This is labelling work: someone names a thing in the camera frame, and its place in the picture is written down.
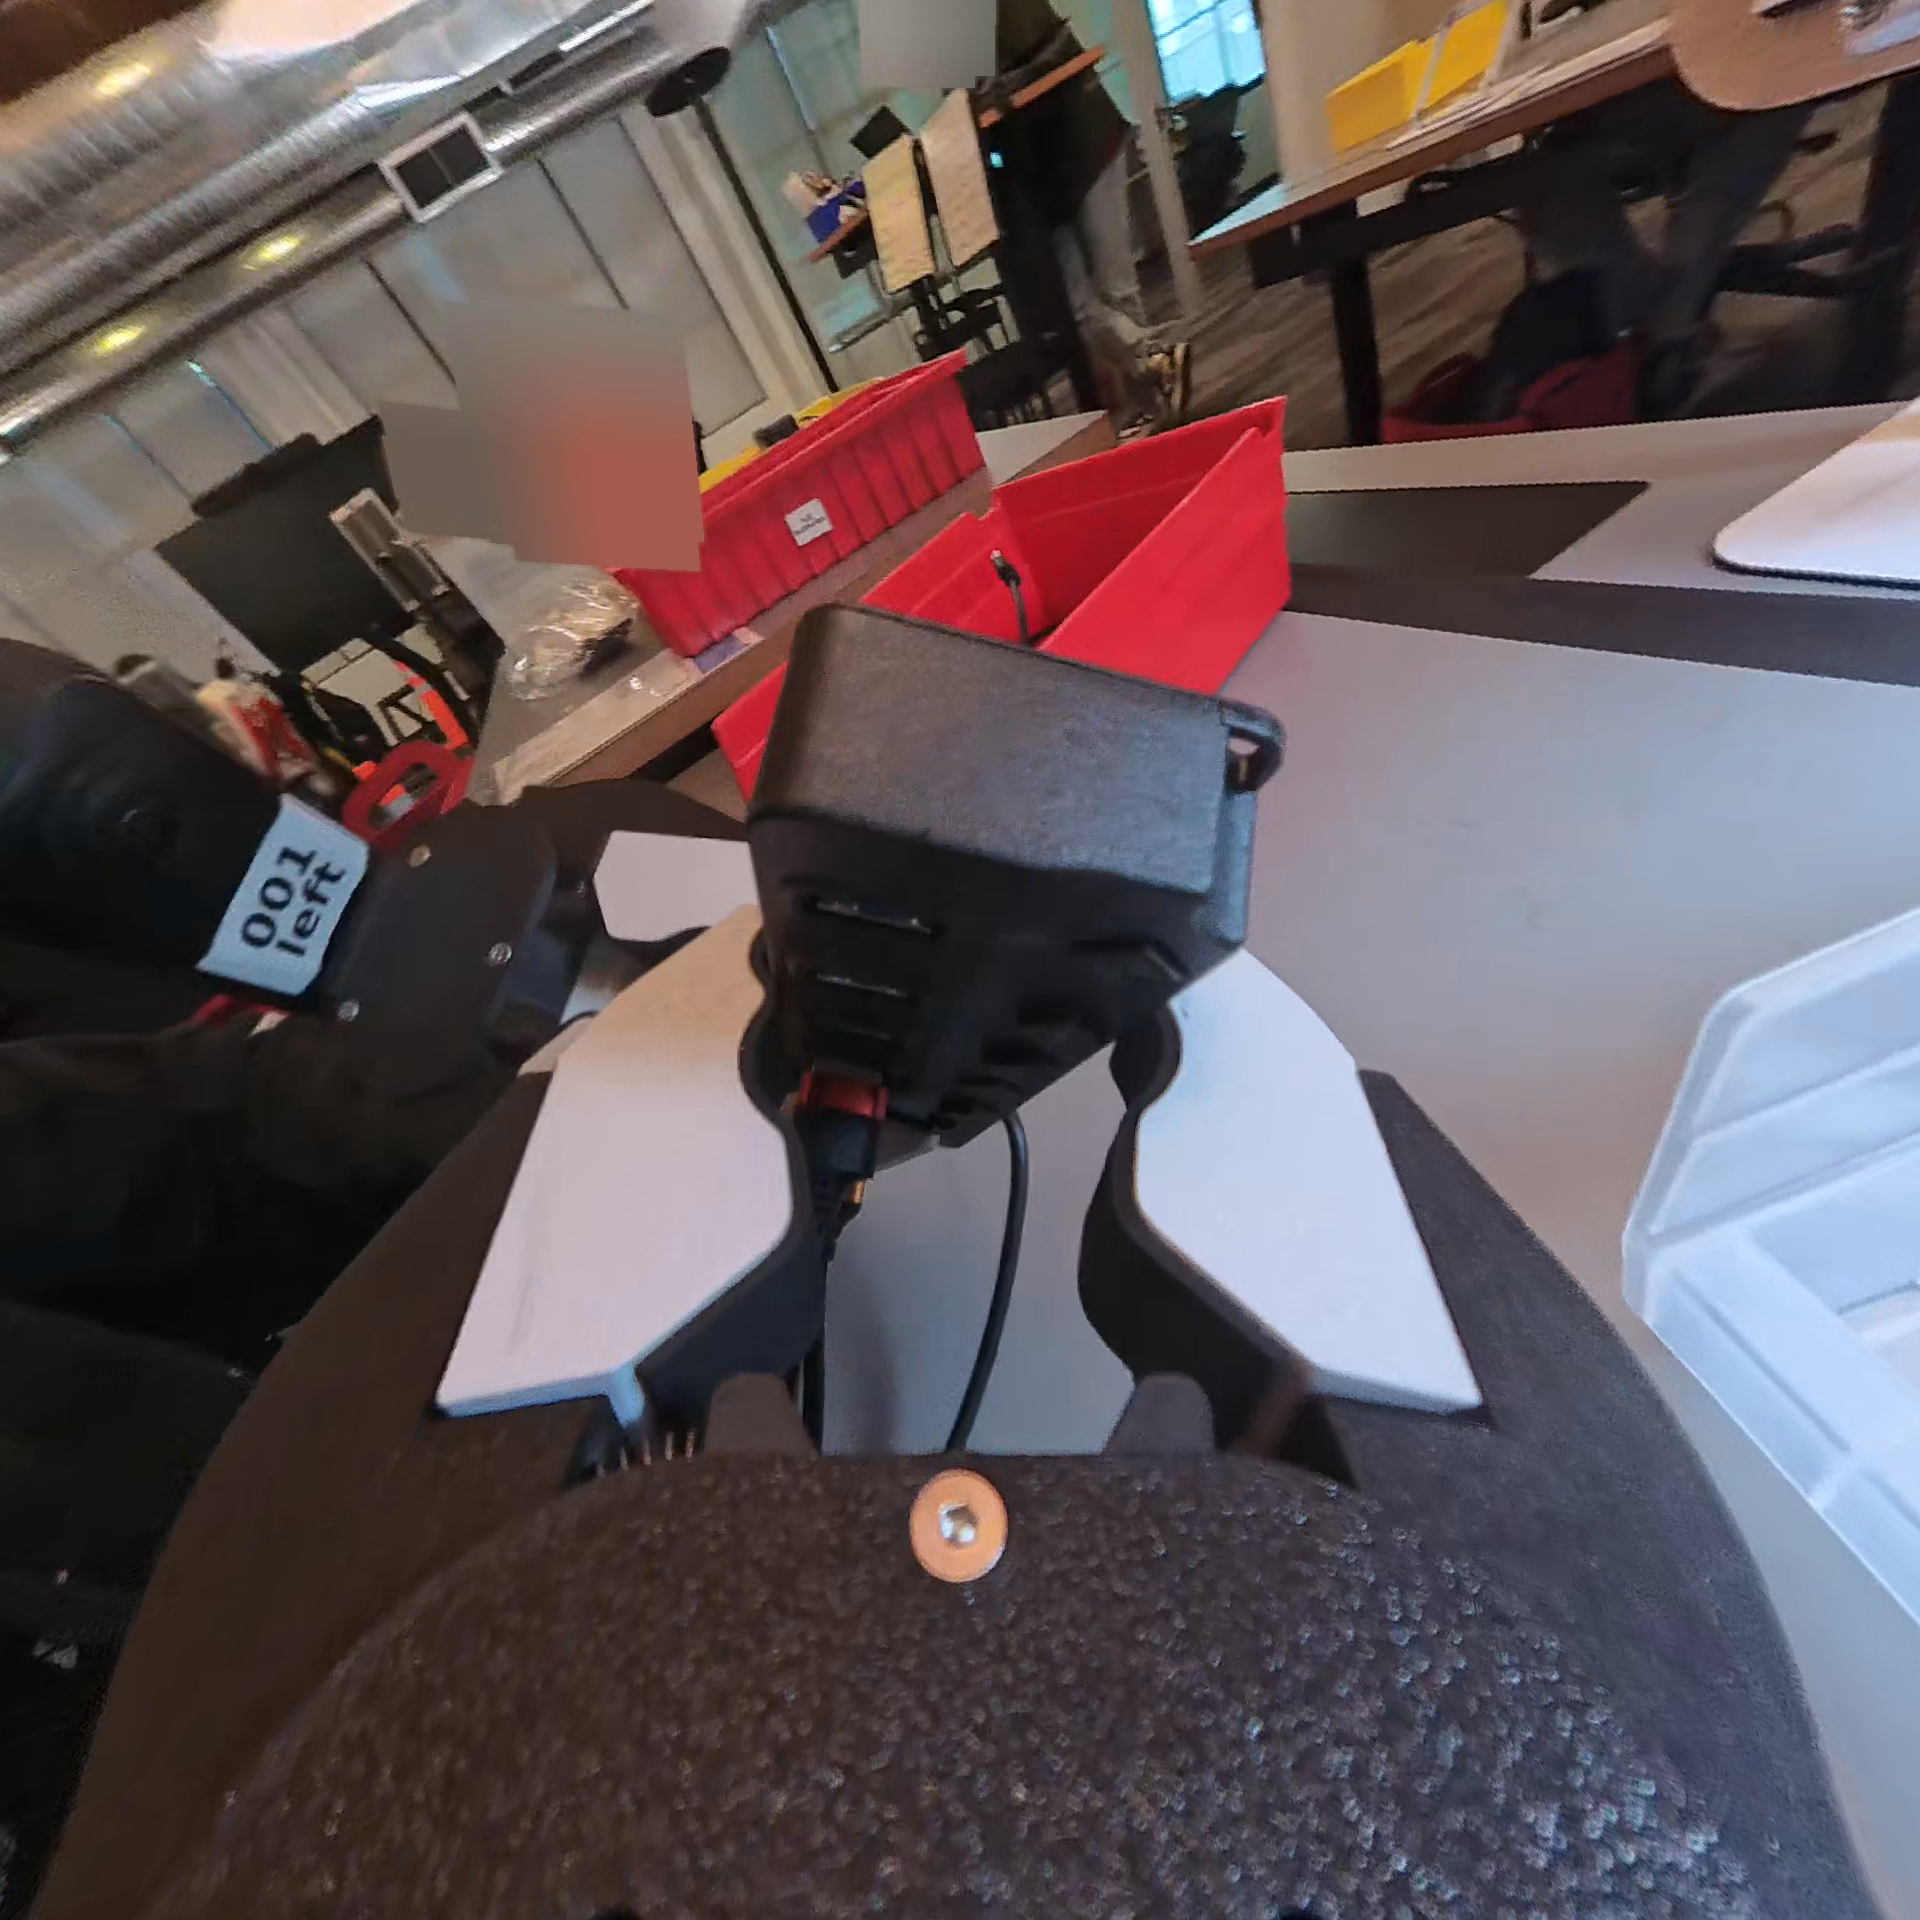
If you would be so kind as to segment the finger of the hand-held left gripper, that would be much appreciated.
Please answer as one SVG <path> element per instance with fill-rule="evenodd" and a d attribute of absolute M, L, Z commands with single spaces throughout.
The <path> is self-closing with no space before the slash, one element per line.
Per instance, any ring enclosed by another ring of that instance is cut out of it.
<path fill-rule="evenodd" d="M 591 865 L 591 900 L 612 939 L 676 939 L 756 905 L 751 849 L 612 828 Z"/>

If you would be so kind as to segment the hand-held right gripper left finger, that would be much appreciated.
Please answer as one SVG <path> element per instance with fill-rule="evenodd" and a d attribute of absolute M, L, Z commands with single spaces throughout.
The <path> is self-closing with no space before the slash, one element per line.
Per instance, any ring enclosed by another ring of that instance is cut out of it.
<path fill-rule="evenodd" d="M 650 967 L 569 1040 L 534 1110 L 436 1404 L 604 1402 L 700 1427 L 735 1373 L 825 1329 L 825 1257 L 791 1119 L 747 1083 L 761 915 Z"/>

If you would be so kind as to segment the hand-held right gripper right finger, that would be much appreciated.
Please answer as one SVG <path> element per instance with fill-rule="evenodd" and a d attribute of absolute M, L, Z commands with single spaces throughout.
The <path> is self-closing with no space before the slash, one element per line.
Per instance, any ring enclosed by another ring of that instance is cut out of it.
<path fill-rule="evenodd" d="M 1363 1073 L 1262 956 L 1114 1040 L 1111 1079 L 1082 1308 L 1136 1387 L 1194 1384 L 1254 1452 L 1315 1402 L 1484 1412 Z"/>

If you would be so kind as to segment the black multi-port usb hub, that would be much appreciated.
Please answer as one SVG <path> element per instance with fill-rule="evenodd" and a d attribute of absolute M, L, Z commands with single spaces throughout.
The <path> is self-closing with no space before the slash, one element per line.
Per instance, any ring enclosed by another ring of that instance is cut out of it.
<path fill-rule="evenodd" d="M 784 1061 L 989 1135 L 1245 943 L 1279 764 L 1262 706 L 814 605 L 747 801 Z"/>

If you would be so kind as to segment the clear plastic bin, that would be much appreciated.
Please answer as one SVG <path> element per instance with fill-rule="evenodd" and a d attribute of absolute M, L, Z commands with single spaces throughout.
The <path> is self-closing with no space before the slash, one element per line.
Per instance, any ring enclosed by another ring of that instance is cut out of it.
<path fill-rule="evenodd" d="M 1726 989 L 1622 1234 L 1627 1303 L 1838 1529 L 1916 1529 L 1920 915 Z"/>

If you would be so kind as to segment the red plastic bin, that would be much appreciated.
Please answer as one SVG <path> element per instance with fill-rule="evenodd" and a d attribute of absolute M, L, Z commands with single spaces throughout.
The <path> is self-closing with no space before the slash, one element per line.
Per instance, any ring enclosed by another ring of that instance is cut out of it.
<path fill-rule="evenodd" d="M 1001 548 L 1036 652 L 1216 694 L 1291 597 L 1284 423 L 1289 398 L 1270 397 L 1012 480 L 862 600 L 1015 641 L 989 568 Z"/>

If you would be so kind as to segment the clear plastic bag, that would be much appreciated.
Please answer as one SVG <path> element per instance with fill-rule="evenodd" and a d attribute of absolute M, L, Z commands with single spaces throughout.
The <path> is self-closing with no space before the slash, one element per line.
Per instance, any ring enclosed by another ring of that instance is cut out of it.
<path fill-rule="evenodd" d="M 634 589 L 597 568 L 519 568 L 500 600 L 500 671 L 508 700 L 539 701 L 630 652 L 639 623 Z"/>

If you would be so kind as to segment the ribbed red tote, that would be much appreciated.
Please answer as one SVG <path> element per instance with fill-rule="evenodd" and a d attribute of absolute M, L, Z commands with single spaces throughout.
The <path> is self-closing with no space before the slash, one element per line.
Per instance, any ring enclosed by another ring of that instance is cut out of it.
<path fill-rule="evenodd" d="M 612 580 L 682 658 L 751 628 L 983 470 L 963 369 L 967 355 L 948 352 L 807 410 L 795 436 L 703 480 L 692 570 L 615 568 Z"/>

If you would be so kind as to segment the black display panel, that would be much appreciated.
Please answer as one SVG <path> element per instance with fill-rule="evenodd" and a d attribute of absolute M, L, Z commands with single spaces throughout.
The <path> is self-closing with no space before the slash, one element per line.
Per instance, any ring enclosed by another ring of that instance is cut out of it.
<path fill-rule="evenodd" d="M 394 652 L 443 623 L 463 668 L 497 671 L 500 635 L 463 589 L 410 605 L 332 524 L 360 493 L 394 515 L 380 418 L 332 440 L 297 436 L 195 494 L 157 559 L 278 668 L 310 668 L 352 641 Z"/>

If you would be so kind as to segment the pale notice board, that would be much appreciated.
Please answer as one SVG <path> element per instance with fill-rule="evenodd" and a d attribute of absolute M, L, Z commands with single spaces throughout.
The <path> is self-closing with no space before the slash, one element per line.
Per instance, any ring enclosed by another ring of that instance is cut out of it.
<path fill-rule="evenodd" d="M 948 262 L 967 266 L 1001 237 L 967 86 L 946 94 L 946 101 L 930 110 L 916 131 L 916 153 L 925 168 Z"/>
<path fill-rule="evenodd" d="M 881 144 L 863 169 L 863 211 L 880 255 L 880 275 L 888 296 L 907 296 L 925 275 L 937 275 L 937 245 L 925 229 L 925 202 L 916 179 L 916 140 L 901 131 L 890 144 Z"/>

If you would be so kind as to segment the red backpack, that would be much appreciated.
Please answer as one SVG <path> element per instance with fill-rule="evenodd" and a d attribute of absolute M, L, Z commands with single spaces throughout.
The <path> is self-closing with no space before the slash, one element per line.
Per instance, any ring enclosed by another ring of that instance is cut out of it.
<path fill-rule="evenodd" d="M 1472 352 L 1441 362 L 1415 389 L 1382 410 L 1380 444 L 1501 440 L 1580 424 L 1631 424 L 1638 418 L 1638 362 L 1622 344 L 1599 355 L 1538 374 L 1501 412 L 1476 418 L 1487 363 Z"/>

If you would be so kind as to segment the instruction sheet on stand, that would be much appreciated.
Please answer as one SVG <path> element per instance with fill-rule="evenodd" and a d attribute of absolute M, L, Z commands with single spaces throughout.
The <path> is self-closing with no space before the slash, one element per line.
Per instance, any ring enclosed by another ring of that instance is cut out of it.
<path fill-rule="evenodd" d="M 1745 576 L 1916 589 L 1920 406 L 1758 499 L 1710 552 Z"/>

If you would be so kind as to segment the wooden desk dark legs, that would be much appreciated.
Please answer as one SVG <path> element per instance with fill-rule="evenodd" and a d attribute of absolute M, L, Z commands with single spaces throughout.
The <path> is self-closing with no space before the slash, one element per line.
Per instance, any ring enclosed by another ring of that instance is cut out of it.
<path fill-rule="evenodd" d="M 1875 406 L 1899 378 L 1916 262 L 1916 19 L 1916 3 L 1648 3 L 1648 21 L 1599 25 L 1593 43 L 1499 80 L 1436 122 L 1373 135 L 1319 177 L 1265 188 L 1203 229 L 1189 255 L 1245 248 L 1262 291 L 1324 275 L 1347 444 L 1380 444 L 1372 258 L 1580 179 L 1571 153 L 1540 153 L 1540 129 L 1670 80 L 1738 114 L 1885 84 L 1860 225 L 1811 245 L 1847 245 L 1847 266 L 1765 266 L 1738 248 L 1726 275 L 1731 296 L 1841 302 L 1833 398 Z"/>

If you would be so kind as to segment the yellow bin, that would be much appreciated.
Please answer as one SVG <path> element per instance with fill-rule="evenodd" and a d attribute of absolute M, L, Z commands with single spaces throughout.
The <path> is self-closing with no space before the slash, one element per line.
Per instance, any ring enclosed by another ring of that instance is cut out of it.
<path fill-rule="evenodd" d="M 1430 60 L 1430 35 L 1407 41 L 1403 49 L 1382 51 L 1353 80 L 1335 84 L 1325 94 L 1332 153 L 1363 148 L 1407 129 L 1421 101 L 1426 60 Z"/>

